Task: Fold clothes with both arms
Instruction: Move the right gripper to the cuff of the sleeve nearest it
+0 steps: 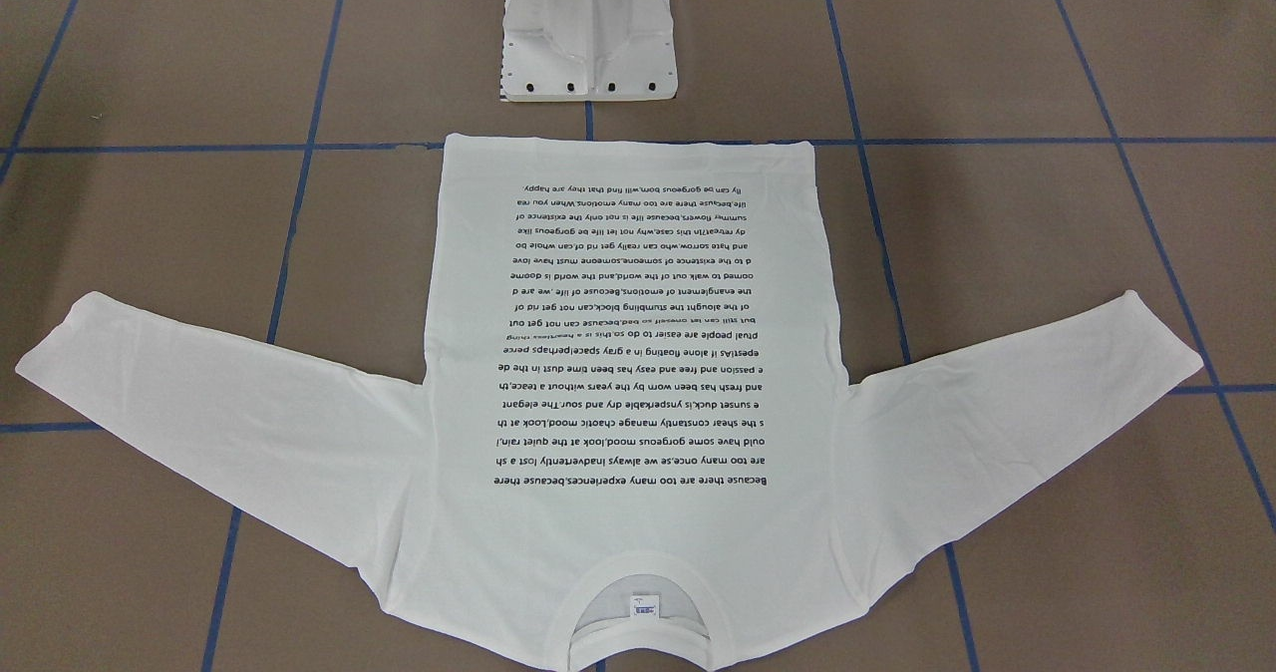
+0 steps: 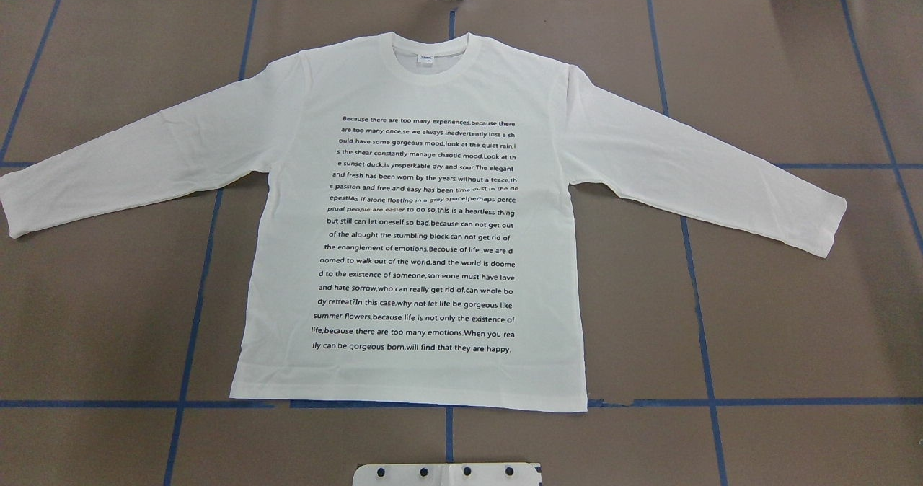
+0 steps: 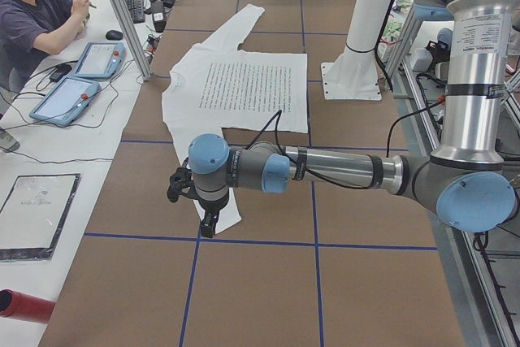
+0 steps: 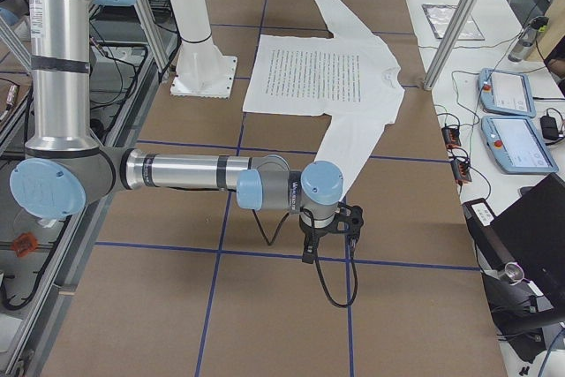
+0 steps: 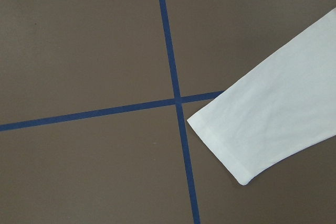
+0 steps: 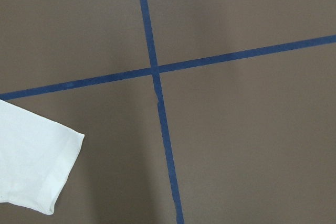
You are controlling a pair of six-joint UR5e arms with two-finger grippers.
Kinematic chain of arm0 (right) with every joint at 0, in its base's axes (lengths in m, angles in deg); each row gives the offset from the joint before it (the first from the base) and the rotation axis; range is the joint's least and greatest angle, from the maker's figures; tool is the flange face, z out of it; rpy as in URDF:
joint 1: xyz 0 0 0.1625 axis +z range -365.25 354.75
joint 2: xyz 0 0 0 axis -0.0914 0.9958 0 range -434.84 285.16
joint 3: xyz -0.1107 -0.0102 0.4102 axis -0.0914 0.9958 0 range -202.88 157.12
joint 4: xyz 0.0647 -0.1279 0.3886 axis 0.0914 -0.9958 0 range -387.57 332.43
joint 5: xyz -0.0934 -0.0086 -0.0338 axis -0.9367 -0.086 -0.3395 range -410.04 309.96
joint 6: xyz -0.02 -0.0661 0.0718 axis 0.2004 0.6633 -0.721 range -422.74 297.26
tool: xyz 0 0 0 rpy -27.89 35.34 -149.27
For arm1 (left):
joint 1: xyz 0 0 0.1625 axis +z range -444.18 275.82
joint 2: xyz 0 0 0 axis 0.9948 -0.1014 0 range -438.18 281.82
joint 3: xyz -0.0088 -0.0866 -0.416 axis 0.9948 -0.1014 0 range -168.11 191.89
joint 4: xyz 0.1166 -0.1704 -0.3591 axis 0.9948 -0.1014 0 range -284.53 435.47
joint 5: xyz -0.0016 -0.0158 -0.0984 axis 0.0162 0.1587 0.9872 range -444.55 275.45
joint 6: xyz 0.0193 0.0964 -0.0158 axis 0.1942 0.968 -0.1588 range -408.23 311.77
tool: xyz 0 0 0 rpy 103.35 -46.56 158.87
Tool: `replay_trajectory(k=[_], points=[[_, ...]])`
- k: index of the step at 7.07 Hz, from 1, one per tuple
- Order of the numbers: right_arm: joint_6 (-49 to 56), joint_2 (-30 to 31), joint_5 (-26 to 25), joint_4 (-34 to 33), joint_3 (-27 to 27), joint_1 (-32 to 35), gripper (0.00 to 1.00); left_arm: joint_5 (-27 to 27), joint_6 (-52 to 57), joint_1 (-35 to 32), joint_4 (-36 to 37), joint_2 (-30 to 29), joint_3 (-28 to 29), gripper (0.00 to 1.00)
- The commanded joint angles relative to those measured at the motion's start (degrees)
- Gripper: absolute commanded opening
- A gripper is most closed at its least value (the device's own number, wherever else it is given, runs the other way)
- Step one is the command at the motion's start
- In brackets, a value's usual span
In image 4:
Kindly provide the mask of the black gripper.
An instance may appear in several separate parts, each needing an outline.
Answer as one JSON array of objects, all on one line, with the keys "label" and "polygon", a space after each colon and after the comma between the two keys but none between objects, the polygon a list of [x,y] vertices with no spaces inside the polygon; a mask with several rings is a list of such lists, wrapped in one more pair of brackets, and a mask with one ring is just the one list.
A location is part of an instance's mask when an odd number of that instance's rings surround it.
[{"label": "black gripper", "polygon": [[317,247],[320,239],[327,235],[326,228],[315,228],[302,218],[299,219],[299,227],[305,235],[302,261],[304,263],[314,263],[317,260]]}]

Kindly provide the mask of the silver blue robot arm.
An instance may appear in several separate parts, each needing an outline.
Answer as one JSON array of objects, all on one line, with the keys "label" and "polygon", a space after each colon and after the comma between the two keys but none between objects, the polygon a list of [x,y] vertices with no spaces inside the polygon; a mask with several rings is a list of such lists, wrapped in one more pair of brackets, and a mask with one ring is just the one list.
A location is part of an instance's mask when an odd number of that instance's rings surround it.
[{"label": "silver blue robot arm", "polygon": [[318,260],[322,237],[350,229],[343,178],[331,162],[295,171],[275,155],[146,154],[93,138],[88,36],[95,1],[109,0],[29,0],[34,136],[10,176],[21,207],[42,219],[63,219],[109,194],[140,187],[234,192],[242,208],[298,215],[306,263]]}]

